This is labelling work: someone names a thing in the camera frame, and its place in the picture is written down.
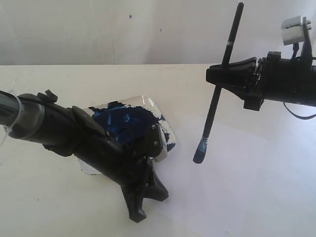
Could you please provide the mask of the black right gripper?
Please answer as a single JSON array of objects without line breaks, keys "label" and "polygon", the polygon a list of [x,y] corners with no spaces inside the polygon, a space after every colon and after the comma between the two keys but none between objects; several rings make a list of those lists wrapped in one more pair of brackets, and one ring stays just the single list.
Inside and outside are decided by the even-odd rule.
[{"label": "black right gripper", "polygon": [[[253,85],[244,86],[252,76]],[[247,110],[260,110],[264,100],[316,105],[316,66],[311,58],[284,59],[280,52],[270,51],[260,59],[212,65],[206,70],[206,81],[235,94]]]}]

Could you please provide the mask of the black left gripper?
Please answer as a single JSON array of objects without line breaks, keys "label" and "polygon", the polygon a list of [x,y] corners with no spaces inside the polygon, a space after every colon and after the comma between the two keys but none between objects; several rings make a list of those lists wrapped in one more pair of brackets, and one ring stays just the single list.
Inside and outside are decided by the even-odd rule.
[{"label": "black left gripper", "polygon": [[142,157],[133,157],[128,146],[107,136],[105,130],[77,106],[68,108],[62,118],[66,119],[68,129],[63,134],[65,140],[45,144],[45,149],[63,157],[74,155],[122,186],[130,220],[146,219],[142,209],[144,198],[164,201],[169,197],[150,158],[146,162]]}]

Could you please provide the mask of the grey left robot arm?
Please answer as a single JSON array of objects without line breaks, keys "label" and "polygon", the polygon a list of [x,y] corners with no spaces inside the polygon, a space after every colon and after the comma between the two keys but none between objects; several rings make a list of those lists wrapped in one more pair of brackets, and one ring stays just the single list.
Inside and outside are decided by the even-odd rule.
[{"label": "grey left robot arm", "polygon": [[167,157],[167,137],[152,112],[140,106],[111,102],[106,108],[57,104],[45,93],[0,94],[0,123],[7,136],[39,143],[60,156],[76,156],[117,183],[129,218],[146,218],[143,200],[164,201],[168,190],[157,177],[153,162]]}]

